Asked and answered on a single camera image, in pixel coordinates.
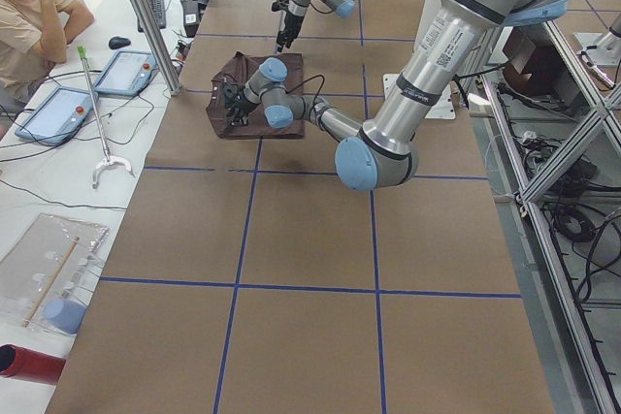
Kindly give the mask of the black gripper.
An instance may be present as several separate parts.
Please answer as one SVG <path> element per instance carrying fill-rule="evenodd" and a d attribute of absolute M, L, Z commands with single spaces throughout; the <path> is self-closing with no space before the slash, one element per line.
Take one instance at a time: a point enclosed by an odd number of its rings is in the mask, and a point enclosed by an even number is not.
<path fill-rule="evenodd" d="M 277 36 L 276 52 L 282 52 L 283 47 L 291 48 L 293 39 L 300 33 L 303 21 L 304 8 L 291 2 L 286 10 L 284 26 Z"/>
<path fill-rule="evenodd" d="M 226 117 L 232 126 L 247 125 L 249 115 L 256 109 L 256 105 L 249 101 L 240 90 L 238 99 L 234 102 L 225 102 Z"/>

